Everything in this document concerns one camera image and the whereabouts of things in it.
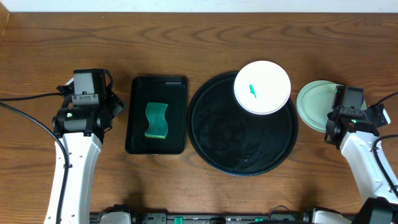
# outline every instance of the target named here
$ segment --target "sponge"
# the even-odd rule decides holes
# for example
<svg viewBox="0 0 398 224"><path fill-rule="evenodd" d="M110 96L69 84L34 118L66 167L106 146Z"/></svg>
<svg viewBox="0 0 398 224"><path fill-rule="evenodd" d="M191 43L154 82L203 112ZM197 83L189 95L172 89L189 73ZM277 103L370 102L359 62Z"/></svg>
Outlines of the sponge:
<svg viewBox="0 0 398 224"><path fill-rule="evenodd" d="M149 102L145 110L149 127L145 132L147 138L165 139L169 126L167 125L165 112L168 104Z"/></svg>

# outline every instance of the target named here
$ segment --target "black round tray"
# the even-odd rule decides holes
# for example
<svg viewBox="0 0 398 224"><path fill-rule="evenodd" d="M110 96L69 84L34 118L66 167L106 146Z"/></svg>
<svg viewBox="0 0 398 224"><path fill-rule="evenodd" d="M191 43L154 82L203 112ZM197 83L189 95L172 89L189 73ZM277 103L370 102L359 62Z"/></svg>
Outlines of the black round tray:
<svg viewBox="0 0 398 224"><path fill-rule="evenodd" d="M272 114L246 111L234 95L237 74L218 75L199 88L188 107L188 135L199 156L214 168L232 175L259 175L277 167L292 151L297 113L291 99Z"/></svg>

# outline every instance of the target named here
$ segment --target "wooden tabletop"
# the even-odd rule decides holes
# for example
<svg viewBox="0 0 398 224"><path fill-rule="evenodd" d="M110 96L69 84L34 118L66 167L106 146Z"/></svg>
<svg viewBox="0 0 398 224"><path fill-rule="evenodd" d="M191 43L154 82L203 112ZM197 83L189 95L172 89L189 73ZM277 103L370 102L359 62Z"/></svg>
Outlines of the wooden tabletop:
<svg viewBox="0 0 398 224"><path fill-rule="evenodd" d="M398 90L397 14L15 13L0 44L0 98L55 92L81 68L107 68L129 103L132 79L182 75L188 99L211 77L270 60L289 74L291 98L314 80L364 88L368 104ZM50 126L61 98L9 103ZM398 130L398 98L386 103ZM361 208L340 151L300 118L296 145L279 167L234 177L204 162L187 138L176 156L124 150L128 107L106 133L95 169L91 211L115 203L139 211L267 213L277 205L318 205L343 213ZM0 108L0 222L42 223L55 167L53 139ZM383 147L398 172L398 141Z"/></svg>

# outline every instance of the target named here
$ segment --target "white wall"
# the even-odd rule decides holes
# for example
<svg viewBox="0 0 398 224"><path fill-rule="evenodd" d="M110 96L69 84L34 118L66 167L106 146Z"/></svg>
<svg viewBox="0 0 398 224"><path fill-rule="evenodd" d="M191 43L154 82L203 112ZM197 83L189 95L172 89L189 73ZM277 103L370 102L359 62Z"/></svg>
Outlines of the white wall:
<svg viewBox="0 0 398 224"><path fill-rule="evenodd" d="M398 0L0 0L10 12L398 12Z"/></svg>

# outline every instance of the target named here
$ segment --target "black rectangular tray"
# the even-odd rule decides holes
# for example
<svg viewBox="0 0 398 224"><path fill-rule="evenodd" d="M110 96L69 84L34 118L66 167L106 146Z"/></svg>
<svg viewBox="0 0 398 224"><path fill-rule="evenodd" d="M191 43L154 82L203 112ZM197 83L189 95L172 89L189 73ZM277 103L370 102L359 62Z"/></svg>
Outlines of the black rectangular tray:
<svg viewBox="0 0 398 224"><path fill-rule="evenodd" d="M167 103L165 139L147 138L148 102ZM130 154L180 154L185 148L187 81L182 77L137 77L132 81L126 151Z"/></svg>

